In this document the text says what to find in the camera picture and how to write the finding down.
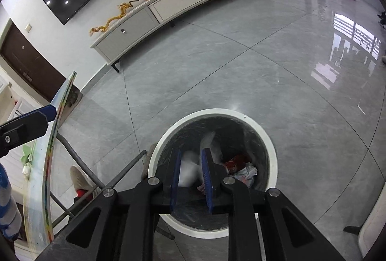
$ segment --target metal screw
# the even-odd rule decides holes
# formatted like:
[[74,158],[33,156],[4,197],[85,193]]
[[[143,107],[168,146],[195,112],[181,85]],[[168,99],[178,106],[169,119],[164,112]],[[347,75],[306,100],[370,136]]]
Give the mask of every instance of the metal screw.
[[236,180],[233,177],[230,177],[230,176],[225,177],[224,180],[223,180],[224,184],[226,184],[226,185],[233,185],[235,183],[235,181]]
[[270,188],[268,193],[271,197],[278,197],[280,195],[280,190],[277,188]]
[[114,194],[114,189],[112,188],[107,188],[103,191],[103,196],[106,198],[112,197]]
[[147,183],[148,183],[149,185],[152,185],[152,186],[158,185],[158,184],[159,184],[159,178],[157,178],[157,177],[150,177],[150,178],[147,180]]

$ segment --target red object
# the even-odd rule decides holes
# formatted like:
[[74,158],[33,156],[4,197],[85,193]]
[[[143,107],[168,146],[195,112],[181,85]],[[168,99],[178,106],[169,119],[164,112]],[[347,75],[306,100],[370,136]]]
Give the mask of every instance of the red object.
[[246,166],[246,162],[248,162],[248,158],[245,155],[238,154],[233,159],[226,162],[225,166],[227,167],[230,174],[234,174],[242,170]]
[[[88,192],[88,190],[84,190],[84,189],[79,189],[76,191],[79,198],[84,196],[87,192]],[[87,201],[91,201],[92,199],[93,199],[93,194],[88,195],[88,197],[86,198]]]

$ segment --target dragon figurine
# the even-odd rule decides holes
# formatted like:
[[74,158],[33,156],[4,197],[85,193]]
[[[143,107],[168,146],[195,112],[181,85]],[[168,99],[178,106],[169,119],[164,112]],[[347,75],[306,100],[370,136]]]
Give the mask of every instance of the dragon figurine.
[[122,3],[122,4],[120,4],[120,5],[118,5],[118,8],[120,9],[120,15],[118,15],[118,16],[115,16],[115,17],[112,17],[112,18],[110,18],[108,21],[107,21],[107,23],[106,23],[106,25],[105,26],[100,26],[100,27],[98,27],[98,28],[91,28],[91,30],[90,30],[90,35],[93,35],[93,33],[94,32],[99,32],[99,31],[102,31],[102,32],[105,32],[107,29],[108,29],[108,27],[109,27],[109,25],[110,25],[110,23],[112,22],[112,21],[115,21],[116,19],[121,19],[122,17],[124,17],[126,14],[127,14],[127,10],[130,8],[130,7],[133,7],[133,2],[138,2],[138,1],[140,1],[140,0],[134,0],[134,1],[130,1],[130,2],[128,2],[128,3]]

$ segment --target trash can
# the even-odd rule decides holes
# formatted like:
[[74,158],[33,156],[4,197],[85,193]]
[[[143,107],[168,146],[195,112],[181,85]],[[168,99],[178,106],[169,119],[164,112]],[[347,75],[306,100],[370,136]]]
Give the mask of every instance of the trash can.
[[[158,165],[168,161],[172,148],[199,154],[200,141],[208,132],[216,134],[223,163],[240,153],[250,158],[257,168],[251,188],[266,191],[276,186],[277,158],[269,136],[250,117],[227,109],[198,111],[170,127],[153,152],[148,177],[155,175]],[[161,217],[170,227],[188,236],[213,239],[228,235],[227,214],[211,215],[205,196],[194,189],[178,187],[177,205],[172,214]]]

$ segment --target drawer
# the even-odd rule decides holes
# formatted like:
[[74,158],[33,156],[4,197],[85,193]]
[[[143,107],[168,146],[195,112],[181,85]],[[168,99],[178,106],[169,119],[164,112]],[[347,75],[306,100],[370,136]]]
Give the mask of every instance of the drawer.
[[150,5],[150,9],[152,11],[156,10],[162,20],[165,21],[200,1],[202,0],[159,0]]
[[112,33],[103,39],[97,47],[111,61],[121,54],[131,44],[158,25],[150,12],[140,10],[131,16],[122,25],[119,25]]

